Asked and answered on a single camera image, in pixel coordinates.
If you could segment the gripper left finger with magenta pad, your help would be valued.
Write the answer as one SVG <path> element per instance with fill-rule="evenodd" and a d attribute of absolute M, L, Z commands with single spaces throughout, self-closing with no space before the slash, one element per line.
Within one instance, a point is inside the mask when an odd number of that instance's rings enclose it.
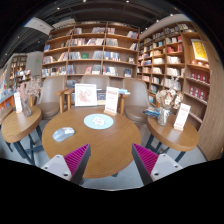
<path fill-rule="evenodd" d="M 42 169 L 80 185 L 90 155 L 90 145 L 86 144 L 65 156 L 55 155 Z"/>

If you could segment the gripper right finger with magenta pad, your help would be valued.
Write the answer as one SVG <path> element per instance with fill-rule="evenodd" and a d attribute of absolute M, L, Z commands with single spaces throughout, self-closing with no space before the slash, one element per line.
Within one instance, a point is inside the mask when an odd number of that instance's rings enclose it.
<path fill-rule="evenodd" d="M 132 144 L 132 155 L 143 185 L 148 185 L 182 169 L 167 154 L 158 155 L 137 144 Z"/>

